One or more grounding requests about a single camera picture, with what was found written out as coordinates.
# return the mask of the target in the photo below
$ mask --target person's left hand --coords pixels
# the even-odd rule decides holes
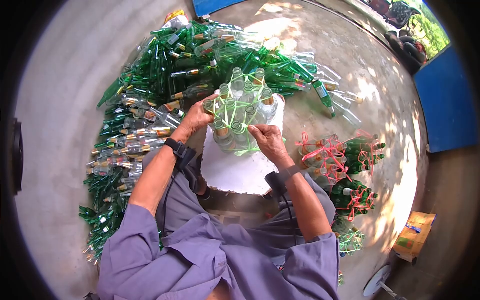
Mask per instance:
[[[173,132],[172,138],[185,143],[194,132],[206,126],[208,123],[213,122],[214,116],[205,113],[203,102],[208,99],[213,100],[217,97],[218,95],[213,94],[193,104],[178,128]]]

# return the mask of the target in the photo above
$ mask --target forearm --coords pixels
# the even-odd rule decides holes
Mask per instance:
[[[280,171],[293,166],[294,162],[290,157],[286,157],[276,165]],[[285,182],[285,185],[292,199],[297,222],[305,240],[332,232],[322,204],[305,178],[300,173],[296,173]]]
[[[171,138],[185,143],[188,135],[179,127]],[[158,203],[165,192],[176,161],[177,158],[173,154],[172,148],[163,146],[148,167],[143,170],[128,203],[142,206],[155,216]]]

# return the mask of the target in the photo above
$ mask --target cardboard box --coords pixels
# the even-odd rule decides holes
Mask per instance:
[[[417,255],[420,253],[436,217],[437,214],[412,211],[405,227],[403,227],[402,232],[393,245],[395,254],[415,264]]]

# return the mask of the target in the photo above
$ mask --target blue wall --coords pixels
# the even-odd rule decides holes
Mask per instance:
[[[460,59],[447,47],[414,75],[430,152],[478,144],[477,107]]]
[[[245,0],[193,0],[193,8],[197,16],[201,17],[242,1]]]

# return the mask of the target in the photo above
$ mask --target bundle of bottles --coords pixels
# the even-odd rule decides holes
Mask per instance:
[[[384,158],[381,152],[386,145],[377,139],[377,134],[359,135],[340,142],[338,135],[332,134],[298,143],[299,152],[304,156],[303,167],[335,205],[336,220],[332,230],[339,238],[341,256],[362,248],[364,235],[351,221],[354,216],[365,215],[375,208],[373,201],[378,194],[350,176],[372,171],[374,165]]]
[[[270,124],[278,102],[272,89],[265,85],[263,68],[247,75],[239,67],[232,71],[231,81],[220,85],[218,97],[204,101],[203,105],[205,112],[215,116],[210,127],[220,150],[243,155],[259,150],[247,126]]]

